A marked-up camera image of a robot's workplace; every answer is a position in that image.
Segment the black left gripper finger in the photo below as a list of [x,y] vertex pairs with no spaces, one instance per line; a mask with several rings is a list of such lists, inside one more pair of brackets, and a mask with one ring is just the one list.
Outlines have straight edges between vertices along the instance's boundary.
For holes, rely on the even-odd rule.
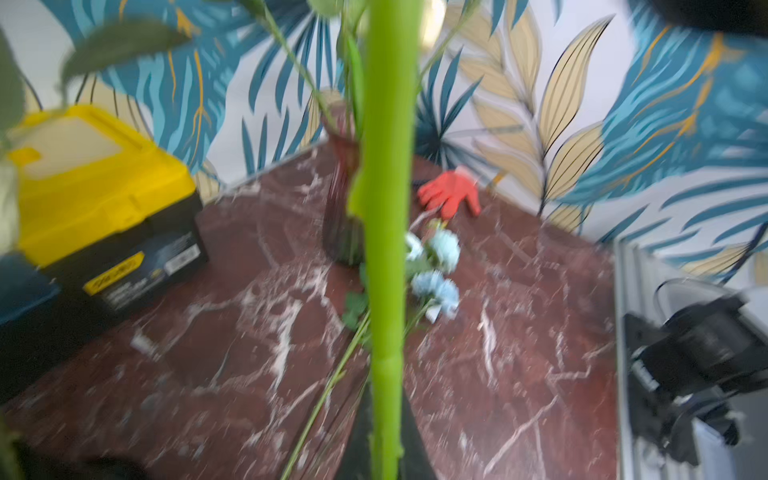
[[[370,381],[361,390],[351,433],[347,439],[336,480],[371,480],[370,443],[373,433],[373,402]],[[435,480],[437,475],[420,435],[407,393],[402,391],[401,445],[404,453],[398,464],[398,479]]]

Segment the white rose flower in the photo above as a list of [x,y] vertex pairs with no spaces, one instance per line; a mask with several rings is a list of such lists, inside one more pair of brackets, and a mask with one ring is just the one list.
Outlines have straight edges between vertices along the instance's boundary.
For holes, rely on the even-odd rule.
[[371,476],[395,479],[401,445],[405,232],[421,49],[420,1],[373,1],[365,41],[362,165],[348,210],[365,229],[371,332]]

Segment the light blue rose stem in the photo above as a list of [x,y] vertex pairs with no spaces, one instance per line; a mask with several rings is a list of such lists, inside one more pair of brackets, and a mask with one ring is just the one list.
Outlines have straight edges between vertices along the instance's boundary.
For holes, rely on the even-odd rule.
[[[408,231],[406,241],[407,292],[417,300],[416,312],[407,319],[405,333],[410,334],[421,320],[433,324],[439,318],[453,319],[459,306],[459,289],[449,278],[455,272],[461,255],[458,236],[447,228],[443,220],[428,223],[427,234],[420,238]],[[336,362],[325,381],[318,400],[306,420],[280,475],[292,475],[304,450],[317,418],[326,406],[336,385],[347,373],[347,364],[359,350],[368,348],[371,340],[368,292],[350,292],[346,295],[342,322],[352,332],[348,346]]]

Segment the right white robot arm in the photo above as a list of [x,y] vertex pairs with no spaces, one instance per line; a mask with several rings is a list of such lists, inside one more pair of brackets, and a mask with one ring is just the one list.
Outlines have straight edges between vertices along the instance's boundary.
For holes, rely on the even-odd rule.
[[738,291],[692,278],[662,281],[656,317],[623,316],[629,425],[644,467],[736,476],[748,435],[733,401],[767,388],[767,330]]

